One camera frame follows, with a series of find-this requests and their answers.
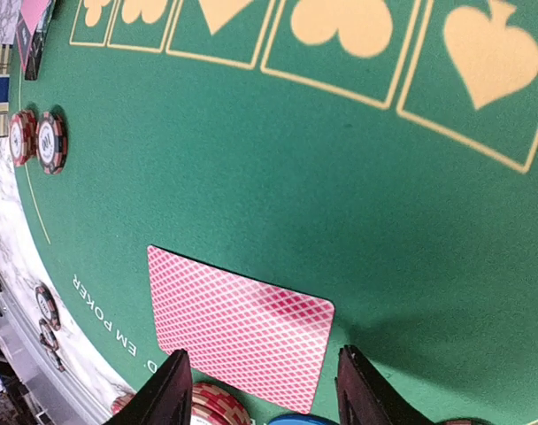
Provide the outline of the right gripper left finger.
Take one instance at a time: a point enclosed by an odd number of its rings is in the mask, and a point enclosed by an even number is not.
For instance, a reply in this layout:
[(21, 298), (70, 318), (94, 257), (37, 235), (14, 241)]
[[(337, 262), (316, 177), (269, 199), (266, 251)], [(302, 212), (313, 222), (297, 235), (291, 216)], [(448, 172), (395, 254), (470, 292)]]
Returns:
[(192, 388), (188, 353), (176, 350), (105, 425), (189, 425)]

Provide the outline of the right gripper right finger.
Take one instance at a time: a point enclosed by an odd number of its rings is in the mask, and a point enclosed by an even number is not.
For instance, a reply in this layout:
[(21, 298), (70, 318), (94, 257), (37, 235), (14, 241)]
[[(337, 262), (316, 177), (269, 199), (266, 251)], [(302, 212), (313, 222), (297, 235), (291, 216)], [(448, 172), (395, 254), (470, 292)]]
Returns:
[(432, 424), (355, 346), (339, 351), (335, 378), (341, 424)]

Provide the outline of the small orange chip pile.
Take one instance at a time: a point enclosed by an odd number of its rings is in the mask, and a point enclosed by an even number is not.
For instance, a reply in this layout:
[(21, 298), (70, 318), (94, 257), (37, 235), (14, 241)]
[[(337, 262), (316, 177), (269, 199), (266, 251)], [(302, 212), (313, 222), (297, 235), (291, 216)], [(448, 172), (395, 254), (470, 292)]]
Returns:
[(206, 382), (192, 388), (191, 424), (250, 425), (250, 414), (227, 391)]
[(32, 110), (22, 110), (12, 115), (9, 143), (15, 166), (24, 166), (36, 156), (36, 117)]

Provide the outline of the orange red chip stack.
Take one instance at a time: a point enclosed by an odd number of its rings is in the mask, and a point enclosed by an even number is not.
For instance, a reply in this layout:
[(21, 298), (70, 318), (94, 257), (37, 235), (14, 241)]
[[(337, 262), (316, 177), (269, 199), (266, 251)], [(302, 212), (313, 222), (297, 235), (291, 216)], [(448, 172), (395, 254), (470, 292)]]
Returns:
[(126, 393), (116, 397), (111, 403), (111, 414), (119, 413), (134, 397), (134, 393)]

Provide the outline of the blue small blind button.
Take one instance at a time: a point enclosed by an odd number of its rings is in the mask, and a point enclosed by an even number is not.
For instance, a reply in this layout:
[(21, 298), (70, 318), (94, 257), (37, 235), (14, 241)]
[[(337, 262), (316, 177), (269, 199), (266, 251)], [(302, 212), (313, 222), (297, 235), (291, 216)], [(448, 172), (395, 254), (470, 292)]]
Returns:
[(312, 414), (286, 413), (272, 418), (268, 425), (330, 425), (332, 421)]

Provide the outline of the dark brown chip stack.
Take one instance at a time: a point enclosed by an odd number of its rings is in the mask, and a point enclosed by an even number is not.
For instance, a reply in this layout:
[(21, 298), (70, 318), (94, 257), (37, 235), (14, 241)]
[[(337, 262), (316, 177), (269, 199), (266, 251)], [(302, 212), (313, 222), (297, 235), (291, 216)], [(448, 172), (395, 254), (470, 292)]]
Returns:
[(44, 284), (35, 287), (35, 299), (42, 317), (49, 323), (53, 330), (59, 331), (61, 329), (61, 322), (58, 307), (50, 290)]

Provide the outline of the dark chips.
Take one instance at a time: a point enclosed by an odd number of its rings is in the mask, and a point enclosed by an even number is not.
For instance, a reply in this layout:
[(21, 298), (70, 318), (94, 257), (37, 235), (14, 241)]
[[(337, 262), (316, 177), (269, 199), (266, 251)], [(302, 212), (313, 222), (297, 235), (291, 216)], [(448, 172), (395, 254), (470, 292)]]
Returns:
[(46, 174), (60, 174), (66, 162), (68, 140), (60, 115), (44, 112), (36, 126), (36, 157)]

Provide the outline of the triangular all-in button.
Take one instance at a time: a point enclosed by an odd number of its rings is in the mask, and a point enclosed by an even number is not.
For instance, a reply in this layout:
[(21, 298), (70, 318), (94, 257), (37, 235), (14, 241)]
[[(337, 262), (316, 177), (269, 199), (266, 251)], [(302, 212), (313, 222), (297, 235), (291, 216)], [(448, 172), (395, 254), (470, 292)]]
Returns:
[(48, 7), (42, 14), (35, 30), (30, 31), (22, 13), (19, 14), (16, 41), (26, 81), (36, 81), (38, 79), (52, 15), (53, 9)]

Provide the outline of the dealt red-backed cards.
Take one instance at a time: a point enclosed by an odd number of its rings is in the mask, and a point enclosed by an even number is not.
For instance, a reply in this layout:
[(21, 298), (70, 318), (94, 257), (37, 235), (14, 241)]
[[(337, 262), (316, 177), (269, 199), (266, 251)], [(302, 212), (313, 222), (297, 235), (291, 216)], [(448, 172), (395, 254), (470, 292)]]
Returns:
[(33, 32), (41, 20), (51, 0), (23, 0), (20, 16), (30, 32)]

